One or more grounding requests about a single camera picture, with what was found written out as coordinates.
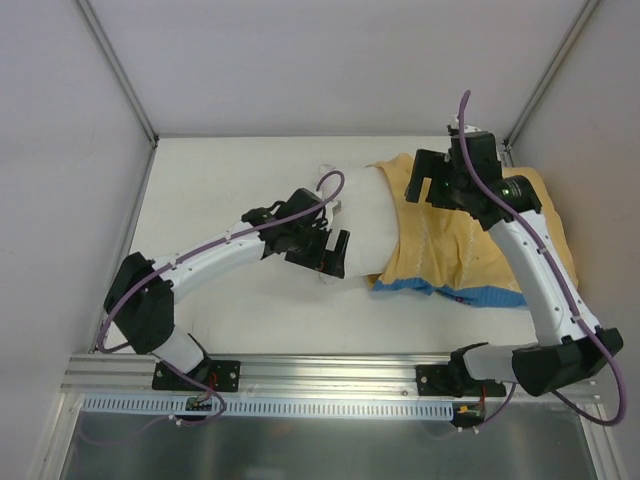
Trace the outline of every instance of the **white wall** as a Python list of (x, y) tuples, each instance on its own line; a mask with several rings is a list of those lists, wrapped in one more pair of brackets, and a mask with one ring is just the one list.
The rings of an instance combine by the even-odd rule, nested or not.
[[(540, 169), (563, 216), (585, 298), (624, 337), (630, 408), (614, 433), (632, 478), (640, 478), (638, 25), (636, 0), (603, 2), (515, 146), (516, 163)], [(607, 400), (615, 408), (615, 391)]]
[(0, 2), (0, 465), (27, 475), (149, 146), (73, 2)]
[(160, 134), (504, 136), (583, 0), (94, 0)]

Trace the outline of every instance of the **metal frame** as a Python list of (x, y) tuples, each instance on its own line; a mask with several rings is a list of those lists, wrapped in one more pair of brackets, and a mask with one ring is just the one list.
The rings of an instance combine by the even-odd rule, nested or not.
[[(140, 127), (151, 145), (136, 200), (129, 214), (126, 232), (122, 238), (119, 255), (112, 271), (129, 251), (146, 186), (151, 173), (158, 135), (155, 132), (109, 38), (91, 4), (91, 0), (73, 0), (86, 27), (96, 41)], [(511, 148), (527, 121), (535, 111), (558, 71), (600, 5), (601, 0), (585, 0), (573, 23), (556, 49), (534, 91), (518, 115), (505, 141), (505, 161), (513, 165)], [(96, 332), (102, 312), (94, 319)], [(248, 398), (297, 399), (375, 399), (392, 400), (400, 404), (416, 404), (424, 401), (417, 395), (414, 367), (416, 364), (446, 363), (448, 354), (437, 355), (380, 355), (380, 356), (268, 356), (224, 355), (217, 358), (233, 358), (243, 363), (242, 382), (238, 396)], [(58, 479), (62, 474), (78, 414), (85, 394), (92, 393), (154, 393), (151, 380), (156, 359), (138, 355), (74, 355), (64, 377), (54, 421), (44, 435), (45, 448), (36, 457), (32, 477), (41, 480)], [(580, 403), (590, 413), (605, 418), (600, 405), (598, 386), (595, 382), (582, 382), (564, 392), (571, 400)], [(435, 401), (451, 401), (439, 397)], [(475, 400), (463, 398), (461, 401)], [(520, 388), (515, 402), (557, 402), (552, 396), (531, 398)], [(626, 479), (626, 473), (609, 429), (582, 421), (587, 445), (593, 458), (598, 478)]]

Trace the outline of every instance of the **white enclosure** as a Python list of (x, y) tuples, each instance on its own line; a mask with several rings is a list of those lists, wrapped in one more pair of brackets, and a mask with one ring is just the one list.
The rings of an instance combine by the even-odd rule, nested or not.
[[(184, 248), (309, 186), (332, 159), (365, 165), (443, 149), (445, 138), (426, 135), (445, 134), (467, 88), (467, 121), (542, 173), (583, 297), (625, 339), (633, 407), (638, 23), (635, 0), (3, 2), (3, 478), (49, 478), (69, 358), (91, 349), (132, 241), (151, 256)], [(347, 135), (367, 137), (335, 137)], [(229, 136), (241, 138), (220, 138)], [(296, 138), (247, 138), (258, 136)], [(218, 202), (199, 202), (216, 188)], [(278, 259), (222, 281), (177, 312), (220, 353), (446, 352), (534, 338), (525, 310), (404, 293), (371, 299), (362, 282), (319, 285)], [(252, 301), (236, 308), (240, 295)], [(205, 331), (214, 308), (222, 320)], [(345, 312), (356, 320), (341, 321)], [(604, 381), (611, 411), (617, 398)], [(640, 478), (639, 424), (630, 408), (612, 429), (630, 478)], [(615, 442), (599, 448), (616, 458)]]

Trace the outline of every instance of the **gray floor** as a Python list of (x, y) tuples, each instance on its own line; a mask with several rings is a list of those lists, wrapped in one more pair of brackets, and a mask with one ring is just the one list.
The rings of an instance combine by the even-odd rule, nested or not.
[[(151, 418), (84, 414), (82, 428), (108, 441)], [(512, 405), (479, 435), (437, 439), (442, 427), (449, 426), (228, 417), (178, 429), (163, 421), (117, 446), (91, 446), (75, 435), (63, 479), (596, 478), (579, 420), (558, 407)]]

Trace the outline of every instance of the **blue fabric trim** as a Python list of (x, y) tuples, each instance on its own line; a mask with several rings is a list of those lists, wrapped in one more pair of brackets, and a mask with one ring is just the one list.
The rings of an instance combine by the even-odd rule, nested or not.
[(472, 305), (474, 307), (514, 308), (524, 307), (527, 305), (524, 300), (524, 295), (521, 293), (489, 285), (485, 287), (454, 290), (446, 285), (443, 287), (434, 287), (429, 282), (419, 277), (396, 280), (389, 285), (377, 280), (373, 285), (374, 292), (396, 292), (404, 288), (410, 288), (427, 295), (431, 295), (433, 292), (438, 292), (445, 297), (455, 300), (456, 302), (466, 303), (467, 305)]

